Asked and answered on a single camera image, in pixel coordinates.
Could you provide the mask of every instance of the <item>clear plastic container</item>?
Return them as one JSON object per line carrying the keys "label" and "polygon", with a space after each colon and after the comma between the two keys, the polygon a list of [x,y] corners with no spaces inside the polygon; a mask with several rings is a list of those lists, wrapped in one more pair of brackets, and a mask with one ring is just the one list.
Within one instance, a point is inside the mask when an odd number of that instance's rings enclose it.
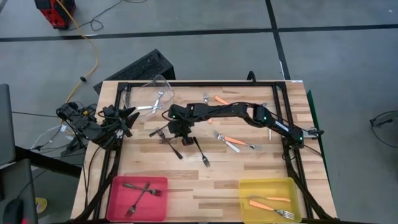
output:
{"label": "clear plastic container", "polygon": [[122,93],[121,98],[125,107],[136,107],[136,111],[140,112],[137,120],[144,123],[169,109],[174,91],[163,76],[157,75],[151,82]]}
{"label": "clear plastic container", "polygon": [[[268,200],[266,197],[290,199],[290,202]],[[239,200],[244,223],[299,223],[300,207],[293,179],[248,179],[239,181]],[[294,213],[294,220],[282,217],[276,212],[253,207],[249,201]]]}

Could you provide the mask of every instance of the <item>yellow bin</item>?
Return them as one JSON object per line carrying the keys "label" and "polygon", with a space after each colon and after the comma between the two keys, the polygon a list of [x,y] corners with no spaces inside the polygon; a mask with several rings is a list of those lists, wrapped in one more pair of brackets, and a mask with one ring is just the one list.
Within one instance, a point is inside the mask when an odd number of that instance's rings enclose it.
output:
{"label": "yellow bin", "polygon": [[[287,198],[290,202],[269,200],[266,197]],[[293,179],[247,179],[239,181],[239,200],[244,223],[299,223],[301,213]],[[253,207],[249,201],[261,203],[276,210],[294,213],[294,219],[276,212]]]}

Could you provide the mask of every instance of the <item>white cable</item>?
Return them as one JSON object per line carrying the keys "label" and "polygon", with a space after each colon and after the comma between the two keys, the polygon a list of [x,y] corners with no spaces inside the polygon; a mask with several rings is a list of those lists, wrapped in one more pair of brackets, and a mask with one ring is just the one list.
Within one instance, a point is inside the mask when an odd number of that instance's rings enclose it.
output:
{"label": "white cable", "polygon": [[33,148],[36,146],[37,142],[39,141],[39,139],[40,139],[43,135],[45,135],[45,134],[47,134],[49,131],[52,131],[52,130],[54,130],[54,129],[56,129],[56,128],[59,128],[59,127],[60,127],[60,125],[58,125],[58,126],[56,126],[56,127],[54,127],[54,128],[50,128],[50,129],[46,130],[46,132],[44,132],[43,134],[41,134],[41,135],[36,139],[35,144],[33,144],[33,146],[30,147],[30,149],[33,149]]}

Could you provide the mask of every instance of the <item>red equipment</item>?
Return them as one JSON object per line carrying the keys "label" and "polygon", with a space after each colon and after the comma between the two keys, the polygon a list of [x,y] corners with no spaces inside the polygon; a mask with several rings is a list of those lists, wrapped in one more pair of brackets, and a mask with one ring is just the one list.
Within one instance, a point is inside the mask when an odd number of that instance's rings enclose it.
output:
{"label": "red equipment", "polygon": [[[59,0],[73,15],[75,0]],[[69,29],[70,18],[56,0],[35,0],[36,8],[42,12],[54,29]]]}

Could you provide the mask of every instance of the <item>wooden table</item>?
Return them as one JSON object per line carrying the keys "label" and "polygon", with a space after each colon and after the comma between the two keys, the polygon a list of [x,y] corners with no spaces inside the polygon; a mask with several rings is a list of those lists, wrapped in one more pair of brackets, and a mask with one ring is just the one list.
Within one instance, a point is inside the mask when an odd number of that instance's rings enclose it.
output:
{"label": "wooden table", "polygon": [[[98,110],[114,104],[117,85],[118,82],[115,81],[103,83]],[[286,85],[294,123],[304,129],[313,127],[303,83],[286,81]],[[182,106],[187,103],[202,102],[202,94],[207,91],[210,105],[219,105],[214,100],[214,96],[218,95],[228,102],[266,102],[268,109],[276,112],[272,88],[268,86],[173,87],[173,89],[175,91],[174,103]],[[279,95],[280,102],[283,103],[281,96],[282,94]],[[136,122],[131,130],[133,136],[123,140],[118,172],[118,175],[164,176],[168,178],[169,202],[165,222],[241,222],[238,199],[238,181],[240,179],[287,177],[285,162],[282,160],[281,136],[272,132],[270,141],[267,128],[254,128],[239,118],[215,118],[212,124],[208,122],[195,123],[191,136],[197,137],[203,152],[210,160],[211,167],[206,168],[201,161],[201,154],[196,145],[183,146],[180,139],[175,139],[173,144],[184,157],[183,160],[179,160],[168,145],[159,144],[158,136],[149,137],[149,133],[153,132],[156,127],[166,124],[167,122],[160,115],[145,123]],[[261,145],[262,148],[259,151],[254,151],[248,147],[239,146],[241,152],[236,153],[214,138],[214,129],[233,138],[250,142],[250,144]],[[320,150],[316,140],[306,139],[305,143]],[[89,143],[85,157],[86,172],[88,172],[88,163],[96,148],[97,145]],[[305,148],[301,149],[301,155],[309,191],[325,211],[335,217],[335,206],[323,159]],[[103,157],[104,150],[101,150],[93,160],[90,171],[89,199],[97,191]],[[305,217],[302,194],[299,189],[297,189],[297,193],[302,215]],[[83,175],[81,175],[72,218],[82,212],[84,195]],[[101,218],[106,214],[107,200],[108,191],[105,192],[101,204]]]}

